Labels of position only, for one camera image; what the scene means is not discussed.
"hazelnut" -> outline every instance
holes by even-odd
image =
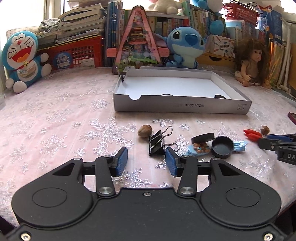
[[[267,126],[262,126],[260,131],[261,131],[261,134],[265,135],[265,136],[268,135],[268,133],[270,132],[270,130]]]
[[[152,127],[150,125],[143,125],[138,130],[138,136],[142,138],[149,137],[152,133]]]

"metal screw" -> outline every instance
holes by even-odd
[[[264,241],[271,241],[274,238],[272,234],[266,234],[264,236]]]
[[[23,233],[20,235],[20,238],[24,241],[30,241],[31,240],[31,236],[27,233]]]
[[[110,194],[113,191],[111,187],[101,187],[99,193],[101,194]]]
[[[194,192],[194,190],[191,187],[182,187],[182,188],[180,188],[180,192],[182,194],[192,194]]]
[[[150,193],[150,192],[144,192],[143,195],[144,195],[145,197],[150,197],[150,196],[152,195],[152,193]]]

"white box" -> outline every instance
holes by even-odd
[[[209,51],[212,54],[233,58],[234,40],[218,35],[209,36]]]
[[[252,104],[212,71],[167,67],[130,67],[123,82],[119,77],[113,102],[115,111],[228,114],[246,114]]]

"decorative triangle frame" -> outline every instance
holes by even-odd
[[[125,27],[112,73],[121,73],[125,67],[162,66],[153,32],[142,6],[133,7]]]

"red basket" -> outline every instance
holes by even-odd
[[[76,42],[39,50],[37,55],[47,53],[47,63],[52,70],[73,67],[103,67],[104,38],[96,36]]]
[[[258,24],[259,13],[237,3],[223,5],[227,20],[245,20],[255,26]]]

